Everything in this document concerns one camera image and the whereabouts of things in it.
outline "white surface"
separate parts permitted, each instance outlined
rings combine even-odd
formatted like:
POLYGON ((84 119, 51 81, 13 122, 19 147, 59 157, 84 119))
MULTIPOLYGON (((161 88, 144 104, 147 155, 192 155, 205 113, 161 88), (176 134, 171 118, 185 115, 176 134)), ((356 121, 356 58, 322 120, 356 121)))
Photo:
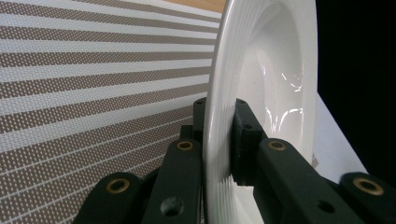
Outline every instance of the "white surface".
POLYGON ((233 184, 235 203, 240 223, 262 224, 262 215, 253 197, 253 187, 239 187, 233 184))
POLYGON ((311 161, 318 61, 315 1, 230 0, 215 51, 204 136, 208 221, 247 223, 238 220, 242 213, 236 210, 229 177, 235 98, 251 105, 269 136, 290 141, 311 161))
POLYGON ((314 155, 318 160, 318 166, 315 169, 320 175, 335 183, 338 183, 341 175, 345 173, 363 172, 367 174, 355 151, 319 96, 317 102, 314 155))

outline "white plate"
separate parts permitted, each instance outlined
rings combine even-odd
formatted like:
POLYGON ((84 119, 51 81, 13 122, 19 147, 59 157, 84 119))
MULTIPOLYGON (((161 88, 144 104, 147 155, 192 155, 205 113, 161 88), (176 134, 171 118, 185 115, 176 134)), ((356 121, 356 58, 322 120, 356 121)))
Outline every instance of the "white plate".
POLYGON ((291 142, 311 162, 317 54, 314 0, 228 2, 205 112, 204 162, 210 223, 239 221, 228 157, 236 97, 250 104, 270 137, 291 142))

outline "brass screw insert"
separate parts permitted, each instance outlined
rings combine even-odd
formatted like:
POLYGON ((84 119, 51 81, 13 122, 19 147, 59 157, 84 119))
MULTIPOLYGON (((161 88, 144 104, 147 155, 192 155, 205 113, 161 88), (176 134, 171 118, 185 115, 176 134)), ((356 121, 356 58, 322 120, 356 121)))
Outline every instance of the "brass screw insert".
POLYGON ((374 181, 366 178, 356 177, 355 179, 353 179, 353 184, 356 186, 356 188, 368 194, 372 194, 375 196, 384 194, 384 189, 381 186, 379 186, 374 181))
POLYGON ((122 193, 129 188, 129 180, 125 178, 118 178, 110 181, 107 186, 107 192, 111 194, 122 193))
POLYGON ((274 150, 283 151, 286 149, 285 144, 278 142, 278 141, 271 141, 268 143, 268 147, 274 150))
POLYGON ((177 144, 177 148, 183 151, 188 151, 193 148, 193 144, 191 142, 179 142, 177 144))

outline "screw hole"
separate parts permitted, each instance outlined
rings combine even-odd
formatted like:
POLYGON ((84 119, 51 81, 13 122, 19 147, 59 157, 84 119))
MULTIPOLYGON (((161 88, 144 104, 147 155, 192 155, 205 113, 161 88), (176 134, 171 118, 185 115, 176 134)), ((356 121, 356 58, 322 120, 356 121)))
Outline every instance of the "screw hole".
POLYGON ((112 194, 122 193, 129 188, 129 181, 125 178, 114 179, 110 181, 107 186, 106 190, 112 194))
POLYGON ((376 189, 376 187, 372 183, 361 182, 361 185, 370 190, 376 189))
POLYGON ((184 210, 183 200, 177 197, 170 197, 161 203, 161 212, 166 217, 176 217, 184 210))
POLYGON ((330 203, 327 203, 324 201, 318 201, 318 208, 326 213, 334 213, 335 212, 334 207, 330 203))
POLYGON ((183 151, 187 151, 192 149, 192 143, 191 142, 180 142, 177 144, 177 148, 183 151))

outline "textured mesh panel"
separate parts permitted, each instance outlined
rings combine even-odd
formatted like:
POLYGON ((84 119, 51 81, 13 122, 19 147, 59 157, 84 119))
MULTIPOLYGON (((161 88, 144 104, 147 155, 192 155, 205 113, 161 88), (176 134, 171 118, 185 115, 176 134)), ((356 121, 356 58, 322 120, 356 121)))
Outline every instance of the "textured mesh panel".
POLYGON ((0 222, 71 222, 105 175, 160 166, 218 28, 161 1, 0 1, 0 222))

